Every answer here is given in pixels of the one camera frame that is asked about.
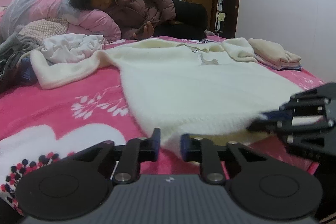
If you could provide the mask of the white knit sweater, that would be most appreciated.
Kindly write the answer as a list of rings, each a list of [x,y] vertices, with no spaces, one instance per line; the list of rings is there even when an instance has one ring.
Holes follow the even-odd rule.
[[[301,91],[259,65],[244,38],[201,44],[146,39],[99,50],[76,64],[48,65],[33,51],[31,63],[44,89],[107,65],[118,67],[132,116],[147,135],[159,128],[162,147],[174,153],[186,133],[253,143],[256,138],[247,131],[252,121]]]

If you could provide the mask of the pink quilt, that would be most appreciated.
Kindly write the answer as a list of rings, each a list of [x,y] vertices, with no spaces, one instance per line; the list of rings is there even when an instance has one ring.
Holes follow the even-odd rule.
[[[12,0],[1,18],[1,36],[7,39],[31,22],[59,18],[69,23],[68,33],[102,35],[108,42],[121,39],[116,22],[100,10],[81,11],[70,0]]]

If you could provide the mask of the grey dark clothes pile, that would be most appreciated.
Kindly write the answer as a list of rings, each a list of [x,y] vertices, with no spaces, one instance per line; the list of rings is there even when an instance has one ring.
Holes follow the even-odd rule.
[[[40,46],[37,39],[18,33],[1,44],[1,93],[14,83],[22,56]]]

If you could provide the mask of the dark smartphone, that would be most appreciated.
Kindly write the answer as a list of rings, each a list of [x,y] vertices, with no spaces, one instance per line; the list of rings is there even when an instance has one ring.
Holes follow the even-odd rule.
[[[147,22],[144,22],[140,28],[138,30],[136,30],[136,32],[134,33],[135,36],[141,36],[143,35],[143,32],[144,32],[144,27],[147,25]]]

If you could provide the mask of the folded beige clothes stack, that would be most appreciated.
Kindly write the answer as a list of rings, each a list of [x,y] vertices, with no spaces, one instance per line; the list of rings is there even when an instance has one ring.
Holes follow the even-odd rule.
[[[301,57],[288,52],[279,43],[252,38],[248,43],[252,46],[257,61],[274,70],[299,71],[302,68]]]

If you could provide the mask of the person in brown jacket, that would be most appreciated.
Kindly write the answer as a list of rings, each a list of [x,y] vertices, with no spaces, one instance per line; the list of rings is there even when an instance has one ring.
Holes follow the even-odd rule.
[[[180,0],[70,0],[80,10],[101,10],[119,26],[122,38],[142,40],[152,36],[202,40],[208,15],[205,7]],[[147,22],[143,35],[136,30]]]

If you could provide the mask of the white crumpled garment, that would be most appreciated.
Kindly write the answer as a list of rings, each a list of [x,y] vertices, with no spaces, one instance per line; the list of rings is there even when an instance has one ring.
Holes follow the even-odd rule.
[[[102,35],[64,34],[43,40],[41,53],[46,60],[57,63],[78,63],[102,50],[107,39]]]

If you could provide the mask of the pink floral bed blanket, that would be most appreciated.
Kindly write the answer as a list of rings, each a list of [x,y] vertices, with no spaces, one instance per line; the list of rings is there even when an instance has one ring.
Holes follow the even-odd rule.
[[[38,84],[1,95],[1,223],[21,218],[15,187],[23,175],[104,140],[142,137],[115,67],[51,90]]]

